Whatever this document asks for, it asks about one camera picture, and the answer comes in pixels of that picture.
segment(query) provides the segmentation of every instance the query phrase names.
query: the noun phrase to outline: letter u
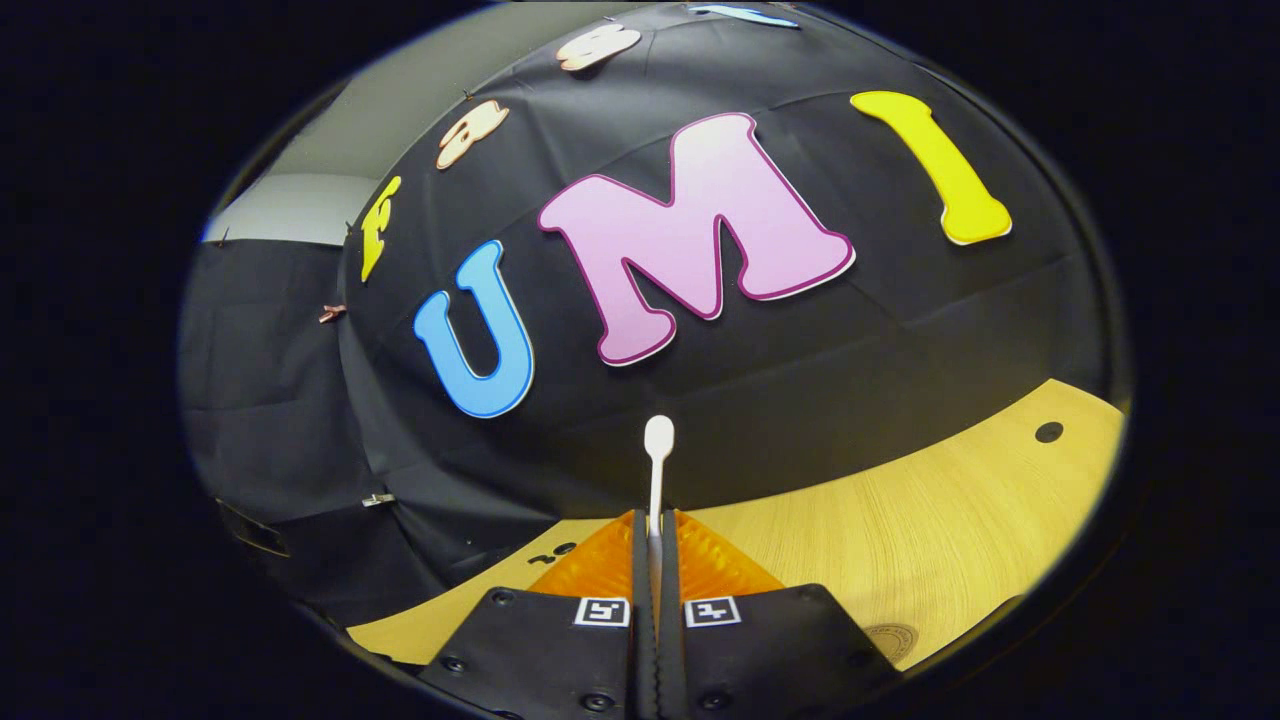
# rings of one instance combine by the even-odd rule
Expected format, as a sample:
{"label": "letter u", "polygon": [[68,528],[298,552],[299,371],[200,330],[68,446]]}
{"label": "letter u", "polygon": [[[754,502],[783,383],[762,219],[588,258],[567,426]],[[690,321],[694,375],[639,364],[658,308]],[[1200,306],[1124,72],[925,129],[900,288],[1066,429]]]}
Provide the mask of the letter u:
{"label": "letter u", "polygon": [[433,293],[413,318],[413,334],[426,346],[449,398],[475,418],[497,418],[525,398],[534,382],[534,347],[520,319],[507,283],[498,272],[502,242],[490,240],[458,268],[458,290],[475,295],[480,314],[498,346],[498,366],[481,378],[462,355],[449,324],[449,293]]}

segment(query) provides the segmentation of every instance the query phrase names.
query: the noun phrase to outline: table surface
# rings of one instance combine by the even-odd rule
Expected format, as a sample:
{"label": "table surface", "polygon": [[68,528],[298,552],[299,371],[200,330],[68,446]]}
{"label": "table surface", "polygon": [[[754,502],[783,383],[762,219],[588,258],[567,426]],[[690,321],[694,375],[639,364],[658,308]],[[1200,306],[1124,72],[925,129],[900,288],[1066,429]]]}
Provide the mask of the table surface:
{"label": "table surface", "polygon": [[[1062,424],[1041,442],[1044,423]],[[808,488],[692,510],[785,585],[820,583],[905,670],[1028,592],[1083,529],[1124,415],[1057,380],[942,442]],[[676,452],[680,438],[676,438]],[[403,612],[348,628],[361,646],[429,664],[485,591],[527,588],[530,564],[612,518],[562,520],[484,573]]]}

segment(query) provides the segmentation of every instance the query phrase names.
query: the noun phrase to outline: pink letter m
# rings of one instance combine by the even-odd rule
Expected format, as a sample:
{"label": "pink letter m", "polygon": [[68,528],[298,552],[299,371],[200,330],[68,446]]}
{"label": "pink letter m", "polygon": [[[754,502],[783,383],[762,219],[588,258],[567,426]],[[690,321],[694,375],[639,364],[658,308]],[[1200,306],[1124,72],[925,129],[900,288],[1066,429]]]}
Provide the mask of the pink letter m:
{"label": "pink letter m", "polygon": [[676,337],[676,319],[636,287],[643,273],[699,318],[719,316],[719,224],[742,252],[737,286],[777,300],[849,269],[854,246],[822,227],[755,140],[755,119],[713,115],[671,138],[671,202],[604,176],[566,187],[538,217],[577,258],[604,323],[598,347],[609,365],[630,365]]}

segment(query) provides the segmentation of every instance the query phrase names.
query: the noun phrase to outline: metal clip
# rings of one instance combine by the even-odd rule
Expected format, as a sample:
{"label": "metal clip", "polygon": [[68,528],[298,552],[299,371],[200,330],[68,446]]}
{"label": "metal clip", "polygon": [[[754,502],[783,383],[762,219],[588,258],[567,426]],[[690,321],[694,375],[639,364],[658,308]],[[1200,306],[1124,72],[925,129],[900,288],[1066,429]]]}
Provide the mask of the metal clip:
{"label": "metal clip", "polygon": [[325,305],[324,306],[324,315],[320,315],[320,324],[323,325],[323,324],[328,323],[329,320],[333,320],[334,318],[338,318],[339,315],[342,315],[346,311],[347,311],[347,306],[346,305]]}
{"label": "metal clip", "polygon": [[380,495],[375,492],[374,495],[370,495],[369,497],[361,500],[360,502],[365,507],[372,507],[375,505],[381,505],[384,502],[396,502],[396,496],[389,492]]}

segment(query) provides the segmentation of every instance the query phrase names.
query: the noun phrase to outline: yellow letter i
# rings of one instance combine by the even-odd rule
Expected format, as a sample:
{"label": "yellow letter i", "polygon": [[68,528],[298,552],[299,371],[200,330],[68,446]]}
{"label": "yellow letter i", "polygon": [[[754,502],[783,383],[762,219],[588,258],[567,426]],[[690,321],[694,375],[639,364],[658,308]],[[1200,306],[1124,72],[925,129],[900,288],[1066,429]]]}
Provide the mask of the yellow letter i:
{"label": "yellow letter i", "polygon": [[929,106],[910,95],[888,91],[859,92],[854,108],[884,120],[929,173],[942,196],[942,232],[956,245],[973,245],[1009,234],[1009,210],[987,192],[978,173],[942,128]]}

